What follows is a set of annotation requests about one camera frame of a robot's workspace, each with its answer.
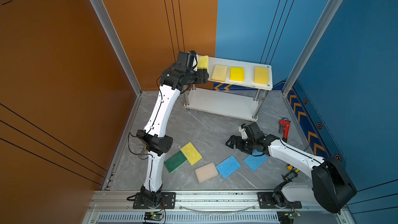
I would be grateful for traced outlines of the light yellow cellulose sponge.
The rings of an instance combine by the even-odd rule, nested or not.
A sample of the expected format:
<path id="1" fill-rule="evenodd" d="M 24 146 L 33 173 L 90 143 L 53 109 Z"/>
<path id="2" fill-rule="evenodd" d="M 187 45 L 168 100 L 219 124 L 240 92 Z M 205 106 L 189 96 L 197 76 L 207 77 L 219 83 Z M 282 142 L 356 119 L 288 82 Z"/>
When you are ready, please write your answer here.
<path id="1" fill-rule="evenodd" d="M 208 69 L 209 68 L 209 56 L 198 57 L 198 69 Z"/>

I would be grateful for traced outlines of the pale yellow orange-backed sponge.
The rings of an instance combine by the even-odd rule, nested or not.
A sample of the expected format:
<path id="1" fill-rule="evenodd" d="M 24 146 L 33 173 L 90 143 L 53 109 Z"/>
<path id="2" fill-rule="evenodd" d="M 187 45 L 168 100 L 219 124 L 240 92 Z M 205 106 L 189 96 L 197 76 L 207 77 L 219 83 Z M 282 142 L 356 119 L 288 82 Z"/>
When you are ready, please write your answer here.
<path id="1" fill-rule="evenodd" d="M 228 66 L 225 65 L 215 65 L 211 80 L 216 82 L 225 82 L 228 72 Z"/>

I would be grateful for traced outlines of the bright yellow foam sponge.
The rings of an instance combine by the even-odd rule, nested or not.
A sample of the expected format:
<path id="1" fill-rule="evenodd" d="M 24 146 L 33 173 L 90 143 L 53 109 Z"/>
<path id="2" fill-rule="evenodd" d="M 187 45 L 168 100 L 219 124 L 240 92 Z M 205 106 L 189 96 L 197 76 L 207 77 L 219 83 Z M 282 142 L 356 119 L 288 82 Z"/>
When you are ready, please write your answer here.
<path id="1" fill-rule="evenodd" d="M 235 82 L 243 82 L 245 80 L 245 72 L 243 67 L 230 68 L 230 80 Z"/>

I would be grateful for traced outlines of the beige foam sponge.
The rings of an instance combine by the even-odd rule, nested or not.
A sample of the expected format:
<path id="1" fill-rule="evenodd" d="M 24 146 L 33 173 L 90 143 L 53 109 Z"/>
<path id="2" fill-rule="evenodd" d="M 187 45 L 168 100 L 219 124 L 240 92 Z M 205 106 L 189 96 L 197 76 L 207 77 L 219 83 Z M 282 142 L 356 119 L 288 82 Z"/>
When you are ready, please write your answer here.
<path id="1" fill-rule="evenodd" d="M 217 177 L 219 172 L 213 162 L 206 164 L 200 168 L 195 169 L 198 182 L 203 183 L 209 179 Z"/>

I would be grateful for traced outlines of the golden yellow sponge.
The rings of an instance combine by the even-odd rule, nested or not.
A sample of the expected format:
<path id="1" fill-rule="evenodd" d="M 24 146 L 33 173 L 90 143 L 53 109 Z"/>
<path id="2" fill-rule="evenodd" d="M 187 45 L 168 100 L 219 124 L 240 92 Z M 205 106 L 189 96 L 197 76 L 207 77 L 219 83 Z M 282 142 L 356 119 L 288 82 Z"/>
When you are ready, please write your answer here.
<path id="1" fill-rule="evenodd" d="M 269 68 L 268 67 L 255 67 L 254 70 L 254 83 L 261 85 L 268 85 L 269 83 Z"/>

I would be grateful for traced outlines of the green scouring sponge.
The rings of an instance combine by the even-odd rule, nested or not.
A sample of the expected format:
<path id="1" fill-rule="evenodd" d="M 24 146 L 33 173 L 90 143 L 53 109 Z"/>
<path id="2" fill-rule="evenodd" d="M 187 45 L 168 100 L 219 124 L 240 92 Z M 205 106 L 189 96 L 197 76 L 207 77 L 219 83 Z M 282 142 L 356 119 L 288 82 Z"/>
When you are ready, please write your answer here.
<path id="1" fill-rule="evenodd" d="M 169 173 L 173 173 L 186 162 L 186 156 L 183 154 L 182 151 L 179 151 L 171 156 L 167 161 L 165 161 L 164 165 Z"/>

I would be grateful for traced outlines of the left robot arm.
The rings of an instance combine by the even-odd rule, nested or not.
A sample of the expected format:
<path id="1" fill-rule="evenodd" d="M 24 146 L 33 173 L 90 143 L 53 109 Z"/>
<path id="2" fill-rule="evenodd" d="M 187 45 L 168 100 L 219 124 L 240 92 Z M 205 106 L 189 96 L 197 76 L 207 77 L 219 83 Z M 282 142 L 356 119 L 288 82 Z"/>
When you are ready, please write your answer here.
<path id="1" fill-rule="evenodd" d="M 208 71 L 198 67 L 198 58 L 195 51 L 179 52 L 177 61 L 161 74 L 152 114 L 145 127 L 136 133 L 136 137 L 146 145 L 148 154 L 147 174 L 138 194 L 139 203 L 150 208 L 161 203 L 165 155 L 173 144 L 173 138 L 165 132 L 174 104 L 185 89 L 208 82 Z"/>

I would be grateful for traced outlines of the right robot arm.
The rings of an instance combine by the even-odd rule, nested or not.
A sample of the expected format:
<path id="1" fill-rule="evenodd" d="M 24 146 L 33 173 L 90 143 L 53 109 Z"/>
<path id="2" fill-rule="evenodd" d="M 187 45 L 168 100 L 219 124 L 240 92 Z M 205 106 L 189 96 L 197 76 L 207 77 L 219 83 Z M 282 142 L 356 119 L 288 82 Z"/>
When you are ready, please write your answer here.
<path id="1" fill-rule="evenodd" d="M 259 193 L 259 201 L 265 203 L 266 208 L 294 208 L 301 202 L 311 202 L 337 214 L 357 194 L 354 183 L 337 158 L 323 158 L 293 147 L 284 139 L 263 133 L 255 122 L 242 124 L 239 131 L 239 136 L 230 136 L 226 146 L 249 155 L 258 151 L 260 156 L 282 160 L 311 179 L 310 183 L 294 183 L 286 178 L 272 194 Z"/>

